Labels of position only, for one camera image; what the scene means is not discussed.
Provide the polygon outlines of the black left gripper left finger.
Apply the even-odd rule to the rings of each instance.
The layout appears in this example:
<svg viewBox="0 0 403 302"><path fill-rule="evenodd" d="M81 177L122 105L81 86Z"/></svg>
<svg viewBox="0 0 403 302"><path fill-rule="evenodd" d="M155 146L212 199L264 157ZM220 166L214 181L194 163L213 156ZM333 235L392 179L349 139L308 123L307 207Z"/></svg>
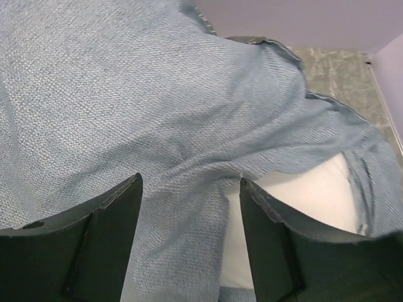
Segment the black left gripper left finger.
<svg viewBox="0 0 403 302"><path fill-rule="evenodd" d="M143 180L22 228L1 230L2 301L119 301Z"/></svg>

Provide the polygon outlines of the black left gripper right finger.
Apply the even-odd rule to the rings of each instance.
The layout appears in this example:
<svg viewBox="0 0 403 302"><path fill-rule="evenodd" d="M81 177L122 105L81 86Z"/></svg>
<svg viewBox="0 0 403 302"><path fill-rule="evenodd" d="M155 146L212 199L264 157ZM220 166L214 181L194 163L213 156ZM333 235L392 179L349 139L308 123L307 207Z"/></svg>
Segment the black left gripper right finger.
<svg viewBox="0 0 403 302"><path fill-rule="evenodd" d="M257 301L401 301L402 233L346 232L248 179L240 205Z"/></svg>

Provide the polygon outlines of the white pillow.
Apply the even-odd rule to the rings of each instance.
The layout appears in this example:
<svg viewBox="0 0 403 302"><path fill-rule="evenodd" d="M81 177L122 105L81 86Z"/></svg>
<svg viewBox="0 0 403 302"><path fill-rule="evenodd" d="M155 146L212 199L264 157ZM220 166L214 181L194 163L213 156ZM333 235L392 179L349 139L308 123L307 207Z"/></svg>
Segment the white pillow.
<svg viewBox="0 0 403 302"><path fill-rule="evenodd" d="M258 179L266 192L306 215L338 229L355 233L357 218L348 181L348 166L342 154L301 174L270 172ZM241 216L238 185L225 192L229 220L224 240L220 285L252 289L253 280Z"/></svg>

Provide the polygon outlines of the blue pillowcase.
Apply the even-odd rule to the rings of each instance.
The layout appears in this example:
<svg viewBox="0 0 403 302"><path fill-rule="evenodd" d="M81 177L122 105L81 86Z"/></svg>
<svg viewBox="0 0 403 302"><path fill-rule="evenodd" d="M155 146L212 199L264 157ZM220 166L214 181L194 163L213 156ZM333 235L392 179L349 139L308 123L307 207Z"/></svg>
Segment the blue pillowcase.
<svg viewBox="0 0 403 302"><path fill-rule="evenodd" d="M124 301L251 299L219 281L240 175L347 172L350 229L402 228L400 169L378 129L308 92L273 40L218 37L189 1L1 2L1 227L142 174Z"/></svg>

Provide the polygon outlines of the aluminium side rail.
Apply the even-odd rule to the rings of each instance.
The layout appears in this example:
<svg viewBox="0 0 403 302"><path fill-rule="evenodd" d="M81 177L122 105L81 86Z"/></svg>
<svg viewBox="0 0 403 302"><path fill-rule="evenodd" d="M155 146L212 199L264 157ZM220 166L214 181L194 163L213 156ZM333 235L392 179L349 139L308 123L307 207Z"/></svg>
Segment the aluminium side rail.
<svg viewBox="0 0 403 302"><path fill-rule="evenodd" d="M377 94L379 96L380 102L382 104L383 110L385 111L385 114L387 115L387 119L390 123L390 127L394 136L394 139L397 143L397 146L399 148L400 154L402 154L402 141L399 136L399 132L397 131L397 128L395 126L392 112L390 110L389 102L388 102L388 97L390 93L387 91L387 86L385 86L384 81L380 78L377 69L376 69L376 64L375 64L375 54L372 53L365 53L365 62L366 65L368 66L368 70L371 73L373 85L375 86L375 89L377 90Z"/></svg>

